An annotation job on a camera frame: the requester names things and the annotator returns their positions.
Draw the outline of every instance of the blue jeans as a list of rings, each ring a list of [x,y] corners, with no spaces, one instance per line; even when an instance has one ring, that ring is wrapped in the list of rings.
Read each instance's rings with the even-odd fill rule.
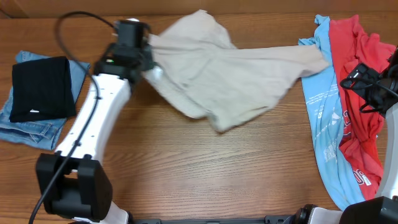
[[[26,51],[20,51],[16,56],[17,63],[48,58]],[[82,63],[86,69],[90,68],[89,63]],[[77,100],[85,72],[73,61],[69,61],[70,78],[72,81],[73,99]],[[45,121],[29,121],[23,123],[11,123],[9,120],[12,109],[12,88],[10,95],[3,109],[0,111],[0,139],[14,143],[23,143],[39,149],[52,150],[57,145],[64,119],[51,119]]]

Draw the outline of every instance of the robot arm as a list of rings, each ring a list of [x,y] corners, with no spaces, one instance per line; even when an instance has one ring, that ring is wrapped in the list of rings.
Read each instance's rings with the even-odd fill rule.
[[[123,106],[131,96],[129,81],[120,79],[116,75],[99,74],[94,77],[100,88],[100,100],[92,121],[87,127],[79,146],[72,154],[72,158],[82,159],[91,156],[92,160],[99,161],[102,165],[104,148],[111,134],[114,122]],[[90,86],[86,101],[66,138],[57,147],[55,153],[67,156],[75,143],[76,135],[80,133],[85,121],[90,115],[95,102],[95,87]]]
[[[387,110],[386,124],[388,128],[386,160],[376,197],[393,199],[398,195],[398,163],[396,161],[398,158],[398,103]]]

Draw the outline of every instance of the black folded garment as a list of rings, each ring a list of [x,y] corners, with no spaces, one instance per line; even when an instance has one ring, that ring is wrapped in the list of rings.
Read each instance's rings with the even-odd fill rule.
[[[76,115],[69,61],[54,57],[12,66],[11,122],[68,118]]]

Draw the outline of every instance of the black cable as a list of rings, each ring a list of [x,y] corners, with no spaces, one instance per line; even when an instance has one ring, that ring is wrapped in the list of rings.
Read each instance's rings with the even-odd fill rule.
[[[350,78],[349,77],[349,78],[343,79],[340,82],[341,87],[343,87],[343,88],[345,88],[347,90],[360,90],[360,89],[368,88],[366,86],[359,87],[359,88],[355,88],[353,86],[345,86],[344,82],[347,82],[347,81],[354,81],[354,82],[361,81],[361,82],[364,82],[364,83],[369,84],[371,86],[377,86],[379,88],[382,88],[383,90],[386,90],[388,93],[390,93],[391,95],[393,95],[394,97],[396,97],[398,99],[398,94],[396,92],[392,91],[390,88],[385,87],[384,85],[379,84],[379,82],[374,82],[374,81],[367,80],[367,79],[364,79],[364,78]]]
[[[96,98],[95,98],[95,103],[94,103],[93,109],[91,110],[91,113],[90,113],[90,115],[89,115],[89,117],[88,117],[83,129],[81,130],[80,134],[78,135],[78,137],[77,137],[77,139],[75,141],[75,144],[73,145],[72,149],[70,150],[70,152],[68,153],[66,158],[64,158],[64,160],[61,163],[60,167],[57,169],[56,173],[52,177],[52,179],[51,179],[50,183],[48,184],[48,186],[46,187],[46,189],[43,191],[42,196],[40,197],[40,199],[37,202],[35,208],[33,209],[32,215],[30,216],[30,219],[29,219],[29,224],[33,224],[33,221],[35,219],[35,216],[36,216],[37,212],[39,211],[39,208],[40,208],[41,204],[45,200],[46,196],[49,194],[51,188],[54,186],[54,184],[57,181],[58,177],[63,173],[63,171],[64,171],[63,169],[65,168],[69,158],[71,158],[71,156],[72,156],[73,152],[75,151],[76,147],[79,145],[79,142],[80,142],[81,138],[83,137],[83,134],[86,131],[86,128],[88,127],[88,124],[90,123],[90,121],[91,121],[91,119],[92,119],[92,117],[94,115],[95,109],[96,109],[96,107],[98,105],[98,100],[100,98],[100,89],[98,88],[97,82],[95,81],[95,79],[91,75],[88,75],[88,69],[85,69],[84,66],[76,59],[76,57],[74,57],[73,54],[70,53],[70,51],[66,48],[66,46],[63,43],[63,40],[61,38],[60,27],[61,27],[62,22],[66,18],[74,16],[74,15],[78,15],[78,14],[79,15],[86,15],[86,16],[90,16],[90,17],[94,17],[96,19],[99,19],[99,20],[103,21],[104,23],[106,23],[107,25],[109,25],[110,27],[112,27],[114,30],[116,30],[115,26],[113,26],[112,23],[104,20],[100,16],[94,15],[94,14],[89,13],[89,12],[83,12],[83,11],[69,12],[69,13],[61,16],[57,20],[57,23],[55,24],[54,31],[55,31],[55,38],[56,38],[56,40],[58,42],[58,45],[65,52],[65,54],[69,58],[71,58],[74,62],[76,62],[76,64],[85,72],[85,76],[89,76],[90,77],[91,81],[93,82],[93,84],[95,86]]]

